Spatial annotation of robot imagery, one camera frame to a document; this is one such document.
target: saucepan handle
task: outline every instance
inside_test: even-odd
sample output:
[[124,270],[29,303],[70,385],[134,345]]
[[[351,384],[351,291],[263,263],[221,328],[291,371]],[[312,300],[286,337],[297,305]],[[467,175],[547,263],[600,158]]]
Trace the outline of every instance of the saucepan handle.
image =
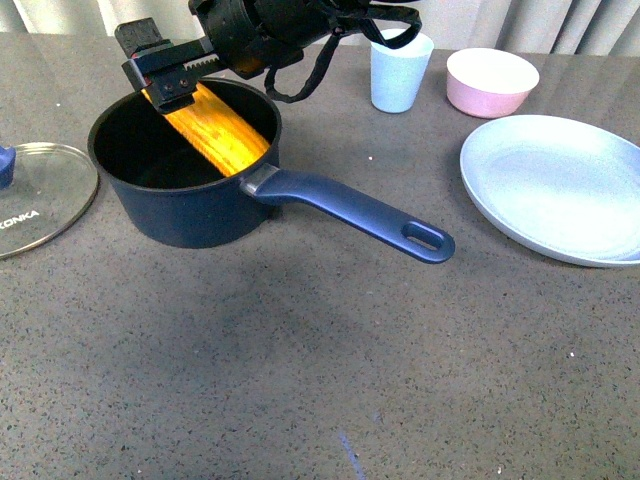
[[425,263],[442,263],[455,251],[443,230],[321,175],[264,164],[240,188],[268,205],[311,205]]

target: pink bowl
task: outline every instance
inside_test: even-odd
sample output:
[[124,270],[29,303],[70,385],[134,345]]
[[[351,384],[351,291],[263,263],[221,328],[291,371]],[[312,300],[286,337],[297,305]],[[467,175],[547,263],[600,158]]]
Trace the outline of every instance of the pink bowl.
[[514,113],[540,81],[525,59],[491,48],[467,48],[447,60],[447,98],[480,118]]

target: gray countertop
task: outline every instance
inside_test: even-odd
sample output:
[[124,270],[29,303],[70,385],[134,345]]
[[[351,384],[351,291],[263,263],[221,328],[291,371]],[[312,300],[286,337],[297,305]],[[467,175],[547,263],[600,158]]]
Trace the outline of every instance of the gray countertop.
[[[131,90],[112,38],[0,47],[1,144],[86,150]],[[284,167],[450,232],[442,265],[305,206],[171,248],[107,184],[64,234],[0,261],[0,478],[640,478],[640,270],[556,262],[484,219],[458,162],[486,121],[447,102],[450,53],[405,114],[371,106],[362,47],[279,104]],[[640,142],[640,60],[527,58],[541,82],[518,113]]]

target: navy blue saucepan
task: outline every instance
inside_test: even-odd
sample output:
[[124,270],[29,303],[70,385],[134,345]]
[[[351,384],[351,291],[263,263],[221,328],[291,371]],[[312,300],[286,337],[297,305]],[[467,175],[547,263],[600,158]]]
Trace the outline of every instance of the navy blue saucepan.
[[422,262],[453,255],[453,238],[422,220],[329,178],[280,169],[282,121],[275,104],[239,82],[202,83],[271,146],[251,167],[224,178],[142,94],[116,102],[91,128],[89,155],[143,234],[176,247],[213,247],[254,230],[277,206],[299,202]]

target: white curtain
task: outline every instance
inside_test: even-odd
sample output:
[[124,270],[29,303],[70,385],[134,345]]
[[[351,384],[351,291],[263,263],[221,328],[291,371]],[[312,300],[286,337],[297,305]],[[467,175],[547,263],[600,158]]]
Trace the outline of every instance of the white curtain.
[[[165,38],[202,30],[187,0],[0,0],[0,31],[113,35],[153,17]],[[424,32],[437,48],[640,56],[640,0],[422,0]],[[346,43],[366,43],[362,36]]]

